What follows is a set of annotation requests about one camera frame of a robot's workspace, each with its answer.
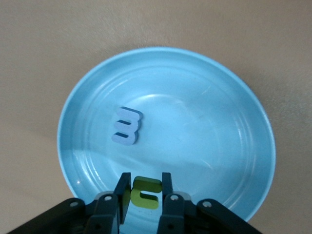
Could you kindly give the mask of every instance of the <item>blue bowl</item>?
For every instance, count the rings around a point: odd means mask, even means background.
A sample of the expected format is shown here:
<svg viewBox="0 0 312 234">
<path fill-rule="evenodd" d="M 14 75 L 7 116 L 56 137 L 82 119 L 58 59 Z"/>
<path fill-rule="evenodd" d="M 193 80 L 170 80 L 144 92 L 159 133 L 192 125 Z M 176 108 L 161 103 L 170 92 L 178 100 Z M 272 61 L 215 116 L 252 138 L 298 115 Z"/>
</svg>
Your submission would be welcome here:
<svg viewBox="0 0 312 234">
<path fill-rule="evenodd" d="M 132 145 L 112 141 L 123 106 L 143 113 Z M 194 203 L 216 199 L 246 221 L 275 168 L 273 132 L 250 88 L 218 62 L 168 47 L 128 51 L 88 72 L 61 113 L 58 155 L 72 193 L 86 203 L 113 190 L 123 172 L 170 172 L 175 191 Z M 156 233 L 160 214 L 130 204 L 121 232 Z"/>
</svg>

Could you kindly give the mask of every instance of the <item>tan surface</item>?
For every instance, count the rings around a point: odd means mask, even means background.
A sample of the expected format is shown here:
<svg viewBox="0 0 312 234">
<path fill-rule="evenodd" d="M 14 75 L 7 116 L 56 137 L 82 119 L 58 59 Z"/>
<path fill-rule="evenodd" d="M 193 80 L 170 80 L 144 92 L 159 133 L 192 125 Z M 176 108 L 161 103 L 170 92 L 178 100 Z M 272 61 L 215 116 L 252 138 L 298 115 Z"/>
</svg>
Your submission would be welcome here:
<svg viewBox="0 0 312 234">
<path fill-rule="evenodd" d="M 125 50 L 174 46 L 207 55 L 259 97 L 277 146 L 272 189 L 251 224 L 312 230 L 312 2 L 0 2 L 0 233 L 71 197 L 56 132 L 80 78 Z"/>
</svg>

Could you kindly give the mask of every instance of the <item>black plastic part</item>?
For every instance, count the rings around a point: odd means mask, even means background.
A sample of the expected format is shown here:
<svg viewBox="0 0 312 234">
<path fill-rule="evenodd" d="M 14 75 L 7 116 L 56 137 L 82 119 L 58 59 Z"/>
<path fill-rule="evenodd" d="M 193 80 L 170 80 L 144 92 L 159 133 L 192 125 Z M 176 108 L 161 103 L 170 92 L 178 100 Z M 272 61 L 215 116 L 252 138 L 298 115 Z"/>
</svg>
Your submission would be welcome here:
<svg viewBox="0 0 312 234">
<path fill-rule="evenodd" d="M 180 195 L 168 194 L 164 201 L 157 234 L 184 233 L 184 199 Z"/>
<path fill-rule="evenodd" d="M 123 173 L 111 194 L 85 205 L 71 198 L 8 234 L 118 234 L 130 203 L 131 174 Z M 162 174 L 163 209 L 157 234 L 261 234 L 213 199 L 194 205 L 173 192 L 170 173 Z"/>
<path fill-rule="evenodd" d="M 125 222 L 126 214 L 130 203 L 131 193 L 131 173 L 122 173 L 118 184 L 114 190 L 114 194 L 118 196 L 120 205 L 120 224 Z"/>
<path fill-rule="evenodd" d="M 84 234 L 118 234 L 119 205 L 116 194 L 106 194 L 97 200 L 94 214 L 88 219 Z"/>
<path fill-rule="evenodd" d="M 78 198 L 70 198 L 8 234 L 53 234 L 62 233 L 71 221 L 84 217 L 85 204 Z"/>
<path fill-rule="evenodd" d="M 162 173 L 162 206 L 164 205 L 167 195 L 174 192 L 172 188 L 171 174 L 169 172 Z"/>
<path fill-rule="evenodd" d="M 245 222 L 239 216 L 227 209 L 221 203 L 213 199 L 205 199 L 197 204 L 198 210 L 205 216 L 216 222 L 217 226 L 222 227 L 231 234 L 261 234 L 253 226 Z"/>
</svg>

